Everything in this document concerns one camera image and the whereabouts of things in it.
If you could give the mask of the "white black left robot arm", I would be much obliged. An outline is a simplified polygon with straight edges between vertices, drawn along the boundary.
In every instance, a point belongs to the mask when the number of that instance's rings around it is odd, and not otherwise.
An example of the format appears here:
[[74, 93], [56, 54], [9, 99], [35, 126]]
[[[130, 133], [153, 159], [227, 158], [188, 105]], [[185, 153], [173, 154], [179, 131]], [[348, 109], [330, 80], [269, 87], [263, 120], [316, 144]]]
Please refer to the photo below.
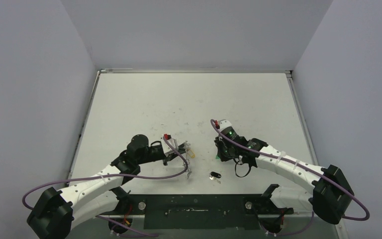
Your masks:
[[147, 136], [133, 136], [126, 149], [110, 164], [87, 178], [71, 179], [71, 185], [55, 189], [46, 184], [31, 212], [27, 224], [41, 239], [64, 239], [79, 224], [102, 213], [127, 211], [128, 200], [121, 186], [139, 178], [145, 163], [166, 162], [179, 155], [178, 145], [166, 134], [154, 144]]

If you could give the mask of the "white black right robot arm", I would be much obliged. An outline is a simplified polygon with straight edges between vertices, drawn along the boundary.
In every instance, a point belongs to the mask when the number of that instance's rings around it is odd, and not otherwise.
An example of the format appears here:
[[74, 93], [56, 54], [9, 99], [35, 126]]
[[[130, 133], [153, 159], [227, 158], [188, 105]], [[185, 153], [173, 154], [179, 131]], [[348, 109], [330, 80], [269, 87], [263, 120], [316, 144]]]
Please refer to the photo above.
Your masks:
[[218, 133], [214, 142], [221, 161], [232, 160], [236, 165], [248, 165], [249, 169], [268, 170], [298, 185], [298, 188], [273, 185], [261, 200], [266, 213], [288, 208], [312, 211], [327, 223], [339, 224], [354, 196], [340, 168], [309, 164], [260, 139], [246, 139], [238, 135], [228, 120], [212, 119], [210, 123]]

